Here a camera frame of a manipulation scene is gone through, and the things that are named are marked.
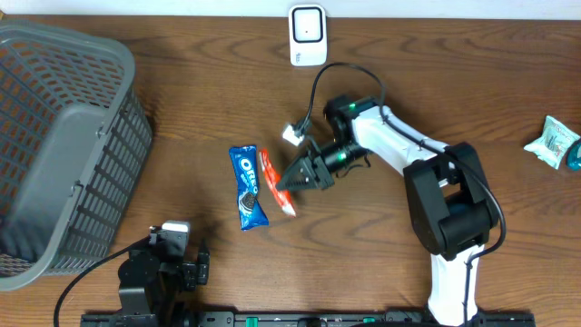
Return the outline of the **blue mouthwash bottle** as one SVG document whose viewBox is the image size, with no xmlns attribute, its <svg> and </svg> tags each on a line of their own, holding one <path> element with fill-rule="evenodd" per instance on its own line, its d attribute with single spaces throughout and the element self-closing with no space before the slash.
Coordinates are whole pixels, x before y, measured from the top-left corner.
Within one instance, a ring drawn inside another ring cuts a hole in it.
<svg viewBox="0 0 581 327">
<path fill-rule="evenodd" d="M 571 144 L 566 153 L 566 167 L 572 171 L 581 170 L 581 140 Z"/>
</svg>

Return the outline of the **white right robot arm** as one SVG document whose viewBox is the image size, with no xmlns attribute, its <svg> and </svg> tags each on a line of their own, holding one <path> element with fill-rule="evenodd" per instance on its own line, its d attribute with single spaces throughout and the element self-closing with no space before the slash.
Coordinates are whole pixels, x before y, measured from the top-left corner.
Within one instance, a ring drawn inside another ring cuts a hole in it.
<svg viewBox="0 0 581 327">
<path fill-rule="evenodd" d="M 379 100 L 330 100 L 323 110 L 334 139 L 311 143 L 277 182 L 279 191 L 327 189 L 359 158 L 375 154 L 404 179 L 414 233 L 430 254 L 428 310 L 436 323 L 476 323 L 476 279 L 494 227 L 506 218 L 491 192 L 476 150 L 450 146 L 402 122 Z"/>
</svg>

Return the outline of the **green wet wipes pack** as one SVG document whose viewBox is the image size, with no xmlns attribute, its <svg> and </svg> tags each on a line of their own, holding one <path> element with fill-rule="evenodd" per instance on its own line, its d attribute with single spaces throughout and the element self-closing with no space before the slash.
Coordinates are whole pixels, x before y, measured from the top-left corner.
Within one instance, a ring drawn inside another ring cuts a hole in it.
<svg viewBox="0 0 581 327">
<path fill-rule="evenodd" d="M 524 150 L 558 170 L 568 150 L 579 140 L 579 134 L 553 116 L 547 115 L 541 135 L 532 143 L 525 145 Z"/>
</svg>

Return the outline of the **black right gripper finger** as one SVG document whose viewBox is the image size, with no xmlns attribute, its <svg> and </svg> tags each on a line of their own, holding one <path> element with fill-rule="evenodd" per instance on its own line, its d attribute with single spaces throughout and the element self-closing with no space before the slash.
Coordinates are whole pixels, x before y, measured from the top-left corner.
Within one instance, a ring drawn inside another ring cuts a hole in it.
<svg viewBox="0 0 581 327">
<path fill-rule="evenodd" d="M 315 173 L 309 153 L 298 155 L 284 171 L 282 182 L 313 182 Z"/>
<path fill-rule="evenodd" d="M 320 178 L 298 175 L 283 175 L 276 184 L 278 191 L 298 192 L 302 190 L 320 189 Z"/>
</svg>

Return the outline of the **blue Oreo cookie pack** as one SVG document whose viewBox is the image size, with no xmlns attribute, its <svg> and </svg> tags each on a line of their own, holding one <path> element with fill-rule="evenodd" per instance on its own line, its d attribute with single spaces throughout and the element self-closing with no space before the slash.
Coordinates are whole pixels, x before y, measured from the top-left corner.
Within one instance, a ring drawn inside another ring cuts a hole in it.
<svg viewBox="0 0 581 327">
<path fill-rule="evenodd" d="M 237 183 L 237 207 L 242 231 L 268 226 L 269 220 L 258 201 L 260 191 L 257 148 L 255 145 L 231 147 L 229 156 Z"/>
</svg>

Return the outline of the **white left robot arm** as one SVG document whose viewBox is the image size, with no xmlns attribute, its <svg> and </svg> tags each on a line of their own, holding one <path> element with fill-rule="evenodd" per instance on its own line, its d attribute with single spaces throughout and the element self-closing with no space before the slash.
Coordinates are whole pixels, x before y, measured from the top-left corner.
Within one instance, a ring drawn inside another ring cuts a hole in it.
<svg viewBox="0 0 581 327">
<path fill-rule="evenodd" d="M 196 260 L 184 259 L 188 233 L 151 233 L 143 245 L 129 251 L 118 270 L 122 308 L 112 323 L 116 327 L 196 326 L 196 314 L 179 299 L 209 279 L 210 251 L 205 243 Z"/>
</svg>

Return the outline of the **red Nescafe coffee stick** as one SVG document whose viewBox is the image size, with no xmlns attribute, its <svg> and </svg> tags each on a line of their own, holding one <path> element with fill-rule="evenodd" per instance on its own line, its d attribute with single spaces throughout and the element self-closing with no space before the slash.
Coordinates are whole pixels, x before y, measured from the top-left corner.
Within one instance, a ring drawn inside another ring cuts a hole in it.
<svg viewBox="0 0 581 327">
<path fill-rule="evenodd" d="M 286 215 L 295 217 L 296 210 L 290 193 L 288 191 L 280 191 L 277 189 L 277 183 L 281 180 L 281 176 L 273 167 L 269 153 L 265 148 L 259 150 L 259 160 L 266 184 L 268 185 L 276 203 Z"/>
</svg>

